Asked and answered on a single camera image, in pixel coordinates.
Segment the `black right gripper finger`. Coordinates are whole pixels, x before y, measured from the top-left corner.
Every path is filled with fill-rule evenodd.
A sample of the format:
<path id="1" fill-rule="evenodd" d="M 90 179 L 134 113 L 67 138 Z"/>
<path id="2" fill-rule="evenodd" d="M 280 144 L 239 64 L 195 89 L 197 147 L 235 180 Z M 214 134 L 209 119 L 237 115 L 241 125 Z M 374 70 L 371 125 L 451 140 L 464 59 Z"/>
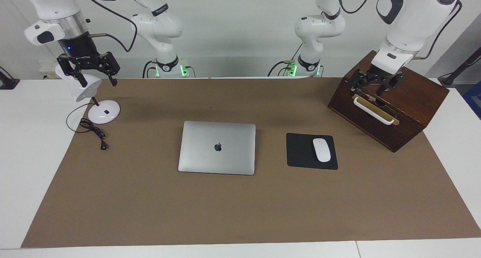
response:
<path id="1" fill-rule="evenodd" d="M 71 76 L 73 78 L 76 78 L 77 81 L 79 81 L 79 83 L 82 85 L 82 87 L 87 87 L 88 82 L 84 78 L 84 75 L 81 72 L 76 71 L 72 67 L 69 56 L 58 56 L 57 61 L 60 66 L 61 72 L 65 76 Z"/>
<path id="2" fill-rule="evenodd" d="M 110 80 L 112 86 L 117 86 L 117 73 L 120 71 L 120 66 L 111 52 L 106 52 L 99 55 L 99 68 L 100 71 L 106 74 Z"/>

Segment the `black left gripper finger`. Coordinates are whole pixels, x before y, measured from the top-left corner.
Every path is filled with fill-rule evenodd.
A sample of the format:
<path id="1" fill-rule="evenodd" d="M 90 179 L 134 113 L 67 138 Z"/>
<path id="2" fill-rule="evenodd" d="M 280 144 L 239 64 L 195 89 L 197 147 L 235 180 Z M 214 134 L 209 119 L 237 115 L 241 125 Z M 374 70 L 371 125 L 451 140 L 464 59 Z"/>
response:
<path id="1" fill-rule="evenodd" d="M 391 88 L 395 88 L 397 87 L 400 82 L 402 82 L 404 76 L 403 75 L 395 75 L 393 76 L 392 78 L 390 78 L 390 80 L 385 80 L 383 81 L 379 88 L 377 89 L 376 91 L 376 95 L 377 96 L 382 96 L 382 94 L 388 90 L 390 90 Z"/>
<path id="2" fill-rule="evenodd" d="M 350 87 L 350 96 L 354 96 L 357 92 L 359 92 L 363 87 L 366 85 L 366 76 L 367 72 L 362 71 L 360 69 L 355 70 L 352 76 L 348 80 L 348 85 Z"/>

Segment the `silver grey laptop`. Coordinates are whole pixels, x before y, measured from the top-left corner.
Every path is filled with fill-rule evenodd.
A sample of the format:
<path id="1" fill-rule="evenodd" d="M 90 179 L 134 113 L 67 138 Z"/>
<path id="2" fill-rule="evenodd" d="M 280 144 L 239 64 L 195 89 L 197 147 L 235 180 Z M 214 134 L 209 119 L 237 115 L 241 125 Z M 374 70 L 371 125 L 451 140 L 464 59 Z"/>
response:
<path id="1" fill-rule="evenodd" d="M 193 173 L 253 175 L 256 125 L 185 121 L 178 170 Z"/>

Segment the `dark brown wooden box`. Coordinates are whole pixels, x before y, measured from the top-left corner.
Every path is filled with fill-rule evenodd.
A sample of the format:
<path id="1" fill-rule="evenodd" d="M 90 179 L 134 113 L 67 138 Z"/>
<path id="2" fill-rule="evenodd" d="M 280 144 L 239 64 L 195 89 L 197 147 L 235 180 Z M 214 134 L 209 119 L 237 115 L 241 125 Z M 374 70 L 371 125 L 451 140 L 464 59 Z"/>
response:
<path id="1" fill-rule="evenodd" d="M 367 70 L 375 54 L 375 51 L 369 52 L 345 74 L 328 107 L 391 152 L 396 152 L 428 126 L 449 91 L 446 87 L 403 67 L 402 82 L 384 92 L 382 96 L 376 95 L 380 85 L 372 84 L 363 87 L 351 97 L 349 78 L 357 69 Z M 355 106 L 354 97 L 359 97 L 359 102 L 385 119 L 395 118 L 396 122 L 392 125 L 383 124 Z"/>

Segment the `white desk lamp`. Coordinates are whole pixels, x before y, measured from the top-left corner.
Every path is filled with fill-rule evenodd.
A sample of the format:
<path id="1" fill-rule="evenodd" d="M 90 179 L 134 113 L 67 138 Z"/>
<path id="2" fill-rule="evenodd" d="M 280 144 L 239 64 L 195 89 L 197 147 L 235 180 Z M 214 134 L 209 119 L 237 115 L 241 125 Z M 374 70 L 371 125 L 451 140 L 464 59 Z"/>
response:
<path id="1" fill-rule="evenodd" d="M 92 123 L 107 124 L 119 115 L 121 109 L 117 102 L 114 100 L 103 100 L 98 102 L 95 99 L 95 95 L 101 85 L 102 79 L 86 74 L 84 75 L 86 86 L 83 87 L 78 79 L 71 75 L 65 75 L 59 64 L 55 66 L 55 73 L 68 83 L 70 92 L 76 102 L 85 99 L 91 99 L 94 101 L 94 105 L 88 113 L 88 118 Z"/>

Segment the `black stand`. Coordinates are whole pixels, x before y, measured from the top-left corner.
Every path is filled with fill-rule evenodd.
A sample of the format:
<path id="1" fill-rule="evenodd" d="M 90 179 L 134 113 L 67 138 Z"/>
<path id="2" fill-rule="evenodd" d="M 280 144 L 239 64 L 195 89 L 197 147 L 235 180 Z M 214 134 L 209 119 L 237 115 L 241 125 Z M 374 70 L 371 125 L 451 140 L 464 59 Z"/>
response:
<path id="1" fill-rule="evenodd" d="M 468 59 L 466 59 L 456 70 L 451 73 L 444 74 L 437 79 L 444 87 L 450 87 L 463 71 L 476 64 L 479 60 L 481 60 L 481 47 L 471 54 Z"/>

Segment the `white computer mouse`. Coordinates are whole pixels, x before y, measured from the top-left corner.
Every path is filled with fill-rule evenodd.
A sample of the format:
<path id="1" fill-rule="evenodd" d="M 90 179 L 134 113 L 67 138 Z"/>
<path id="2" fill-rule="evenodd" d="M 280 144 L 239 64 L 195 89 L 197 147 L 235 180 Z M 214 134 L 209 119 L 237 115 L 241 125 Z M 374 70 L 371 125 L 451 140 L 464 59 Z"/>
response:
<path id="1" fill-rule="evenodd" d="M 326 163 L 331 160 L 330 147 L 324 138 L 313 139 L 313 147 L 318 161 Z"/>

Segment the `blue crate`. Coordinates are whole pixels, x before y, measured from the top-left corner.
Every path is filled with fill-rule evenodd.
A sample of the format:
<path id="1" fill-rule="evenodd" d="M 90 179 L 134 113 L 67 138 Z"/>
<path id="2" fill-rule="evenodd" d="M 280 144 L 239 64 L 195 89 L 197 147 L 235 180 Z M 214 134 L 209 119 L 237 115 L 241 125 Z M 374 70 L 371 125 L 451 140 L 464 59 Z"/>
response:
<path id="1" fill-rule="evenodd" d="M 462 97 L 474 114 L 481 120 L 481 81 L 464 93 Z"/>

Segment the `black mouse pad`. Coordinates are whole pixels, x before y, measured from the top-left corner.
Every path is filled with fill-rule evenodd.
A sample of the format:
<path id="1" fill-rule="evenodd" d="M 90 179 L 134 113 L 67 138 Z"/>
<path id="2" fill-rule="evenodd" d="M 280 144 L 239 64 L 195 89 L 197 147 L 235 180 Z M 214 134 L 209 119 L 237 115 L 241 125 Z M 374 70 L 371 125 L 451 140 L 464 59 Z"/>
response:
<path id="1" fill-rule="evenodd" d="M 324 138 L 327 141 L 331 154 L 329 162 L 323 163 L 316 158 L 312 142 L 315 138 Z M 338 170 L 338 160 L 333 136 L 287 133 L 286 157 L 287 165 L 290 167 Z"/>

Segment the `brown table mat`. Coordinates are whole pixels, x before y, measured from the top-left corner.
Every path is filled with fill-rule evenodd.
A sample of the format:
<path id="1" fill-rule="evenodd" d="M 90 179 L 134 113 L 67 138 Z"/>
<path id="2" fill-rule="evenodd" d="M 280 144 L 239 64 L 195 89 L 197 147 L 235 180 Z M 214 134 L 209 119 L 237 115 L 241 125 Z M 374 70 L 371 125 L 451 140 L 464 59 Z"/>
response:
<path id="1" fill-rule="evenodd" d="M 327 105 L 339 78 L 123 79 L 75 134 L 22 247 L 481 237 L 424 134 L 390 152 Z M 256 125 L 252 176 L 178 171 L 186 120 Z M 338 170 L 290 167 L 286 134 L 333 136 Z"/>

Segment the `black mount base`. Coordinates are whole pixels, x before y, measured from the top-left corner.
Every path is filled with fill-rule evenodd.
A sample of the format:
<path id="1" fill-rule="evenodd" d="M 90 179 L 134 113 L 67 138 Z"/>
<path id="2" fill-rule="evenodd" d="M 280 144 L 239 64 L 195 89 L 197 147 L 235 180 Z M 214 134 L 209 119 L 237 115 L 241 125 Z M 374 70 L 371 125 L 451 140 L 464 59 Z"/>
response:
<path id="1" fill-rule="evenodd" d="M 0 66 L 0 90 L 13 90 L 20 79 L 14 78 L 5 68 Z"/>

